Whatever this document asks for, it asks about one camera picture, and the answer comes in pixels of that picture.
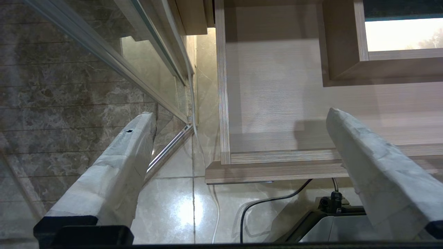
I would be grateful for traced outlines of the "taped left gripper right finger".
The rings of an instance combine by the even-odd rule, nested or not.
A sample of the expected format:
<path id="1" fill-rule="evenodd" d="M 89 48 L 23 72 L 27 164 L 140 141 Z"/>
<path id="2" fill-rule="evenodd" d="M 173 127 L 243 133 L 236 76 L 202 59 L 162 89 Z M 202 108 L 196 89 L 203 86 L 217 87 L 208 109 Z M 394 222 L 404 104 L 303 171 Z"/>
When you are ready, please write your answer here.
<path id="1" fill-rule="evenodd" d="M 347 112 L 330 108 L 326 129 L 382 238 L 442 239 L 440 181 Z"/>

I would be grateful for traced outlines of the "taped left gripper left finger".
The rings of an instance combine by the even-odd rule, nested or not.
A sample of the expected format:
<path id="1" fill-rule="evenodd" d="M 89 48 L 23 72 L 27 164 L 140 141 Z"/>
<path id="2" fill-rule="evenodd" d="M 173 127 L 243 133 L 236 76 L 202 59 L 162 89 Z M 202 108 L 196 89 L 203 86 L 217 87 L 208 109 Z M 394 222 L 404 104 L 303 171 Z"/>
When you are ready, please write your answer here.
<path id="1" fill-rule="evenodd" d="M 40 246 L 130 246 L 130 226 L 151 161 L 156 118 L 131 120 L 35 225 Z"/>

